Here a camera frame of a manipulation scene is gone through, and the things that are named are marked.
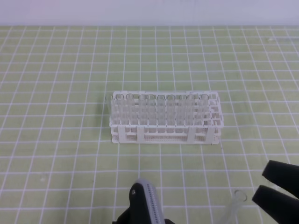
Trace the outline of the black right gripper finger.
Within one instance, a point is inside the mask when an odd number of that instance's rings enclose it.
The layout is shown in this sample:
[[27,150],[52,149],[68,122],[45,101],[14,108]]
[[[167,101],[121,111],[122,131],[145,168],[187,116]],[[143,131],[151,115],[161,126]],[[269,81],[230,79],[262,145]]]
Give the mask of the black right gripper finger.
[[299,200],[270,187],[260,185],[252,201],[278,224],[299,223]]
[[281,188],[299,187],[299,167],[297,165],[270,160],[262,176]]

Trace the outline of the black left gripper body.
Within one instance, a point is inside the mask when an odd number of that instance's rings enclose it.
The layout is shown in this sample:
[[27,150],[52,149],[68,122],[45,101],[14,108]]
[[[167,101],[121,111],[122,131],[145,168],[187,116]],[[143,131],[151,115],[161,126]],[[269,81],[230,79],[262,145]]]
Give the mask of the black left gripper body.
[[[166,224],[174,224],[165,219]],[[129,191],[129,207],[112,222],[113,224],[151,224],[146,212],[146,204],[142,187],[134,183]]]

